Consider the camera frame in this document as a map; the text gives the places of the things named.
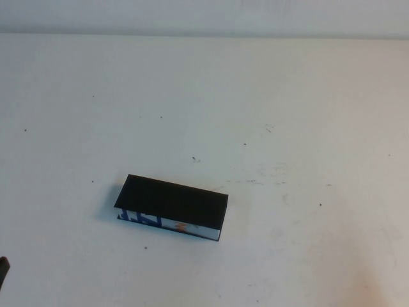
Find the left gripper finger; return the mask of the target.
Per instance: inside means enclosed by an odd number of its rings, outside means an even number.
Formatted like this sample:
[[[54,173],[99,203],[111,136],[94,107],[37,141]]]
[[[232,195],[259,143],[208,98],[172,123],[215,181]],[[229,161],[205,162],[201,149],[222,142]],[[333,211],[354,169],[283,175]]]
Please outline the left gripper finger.
[[[10,263],[5,256],[0,258],[0,288],[2,287],[5,278],[10,270]]]

